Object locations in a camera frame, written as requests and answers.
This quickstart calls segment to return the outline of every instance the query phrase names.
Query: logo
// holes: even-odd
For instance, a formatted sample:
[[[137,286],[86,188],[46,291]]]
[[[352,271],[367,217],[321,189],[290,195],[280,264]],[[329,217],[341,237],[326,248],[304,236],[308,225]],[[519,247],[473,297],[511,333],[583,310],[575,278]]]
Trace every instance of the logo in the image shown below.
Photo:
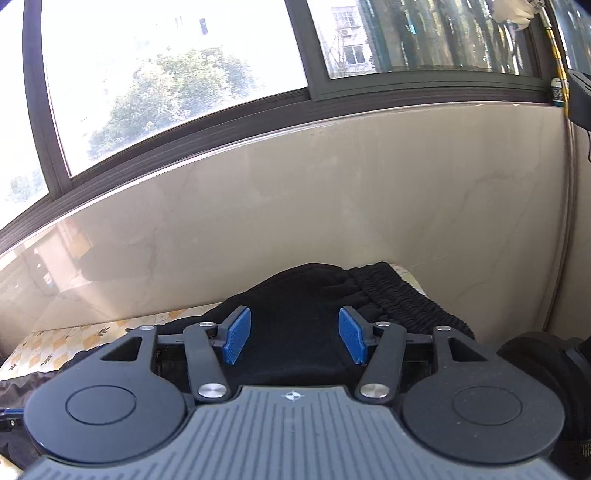
[[[287,400],[289,401],[296,401],[301,399],[302,397],[305,397],[305,395],[302,395],[294,390],[286,393],[285,395],[282,395],[282,397],[285,397]]]

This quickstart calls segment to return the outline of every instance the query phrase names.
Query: tree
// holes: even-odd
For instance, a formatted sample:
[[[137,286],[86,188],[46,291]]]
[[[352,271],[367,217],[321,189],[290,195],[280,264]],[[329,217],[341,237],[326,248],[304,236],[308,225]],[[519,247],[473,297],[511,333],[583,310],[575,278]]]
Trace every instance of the tree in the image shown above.
[[[10,180],[10,193],[8,194],[8,199],[12,203],[26,202],[30,196],[31,187],[28,178],[18,176]]]
[[[90,138],[89,154],[103,157],[189,118],[250,94],[255,87],[248,65],[221,48],[190,50],[148,60],[132,86],[115,99],[111,119]]]

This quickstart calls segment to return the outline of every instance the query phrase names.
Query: black circular disc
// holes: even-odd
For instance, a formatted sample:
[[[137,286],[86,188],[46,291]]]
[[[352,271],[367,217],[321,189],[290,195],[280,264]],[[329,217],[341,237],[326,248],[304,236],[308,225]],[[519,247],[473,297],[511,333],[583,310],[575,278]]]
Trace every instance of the black circular disc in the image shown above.
[[[440,455],[485,465],[547,455],[564,423],[548,388],[498,361],[456,363],[414,385],[402,415]]]
[[[175,433],[186,406],[172,383],[133,362],[84,367],[66,370],[29,399],[24,423],[42,451],[70,462],[112,463]]]
[[[66,410],[75,419],[89,425],[108,425],[128,417],[135,410],[135,395],[112,385],[87,387],[74,393]]]
[[[454,411],[476,425],[503,425],[516,418],[521,408],[519,398],[499,387],[469,387],[453,397]]]

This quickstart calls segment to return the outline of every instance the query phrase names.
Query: blue gripper pad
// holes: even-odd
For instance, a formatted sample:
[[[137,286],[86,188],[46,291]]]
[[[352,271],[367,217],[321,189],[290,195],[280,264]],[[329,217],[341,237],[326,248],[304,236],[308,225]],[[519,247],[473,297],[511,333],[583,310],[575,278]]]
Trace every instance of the blue gripper pad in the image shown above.
[[[353,362],[357,365],[367,363],[368,350],[363,342],[361,327],[345,309],[341,309],[339,312],[339,335]]]
[[[226,343],[222,347],[223,361],[233,365],[238,360],[244,344],[251,334],[251,310],[244,309],[240,316],[228,328]]]

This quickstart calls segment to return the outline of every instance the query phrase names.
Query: black fabric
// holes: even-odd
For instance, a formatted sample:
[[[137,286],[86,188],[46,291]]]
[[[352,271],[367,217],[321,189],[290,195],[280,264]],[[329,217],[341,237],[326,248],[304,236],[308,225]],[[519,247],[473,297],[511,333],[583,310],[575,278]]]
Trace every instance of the black fabric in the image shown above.
[[[182,333],[196,322],[221,323],[240,305],[251,309],[252,330],[239,361],[223,366],[232,388],[339,384],[353,388],[363,367],[353,363],[339,336],[337,318],[344,305],[357,309],[369,322],[400,322],[411,333],[431,333],[437,325],[450,325],[474,337],[465,323],[417,292],[384,262],[350,270],[324,264],[295,267],[227,299],[204,315],[158,325],[157,332]],[[77,353],[60,371],[99,348]],[[165,360],[161,375],[181,391],[189,391],[182,359]],[[35,387],[34,382],[26,385],[30,390]],[[0,408],[9,406],[6,400],[0,391]],[[20,441],[14,433],[6,435]],[[26,468],[30,462],[14,456],[11,447],[11,460]]]
[[[1,408],[23,408],[33,390],[51,380],[56,372],[33,372],[23,377],[0,381]],[[0,453],[19,468],[25,468],[39,458],[37,450],[24,429],[0,432]]]

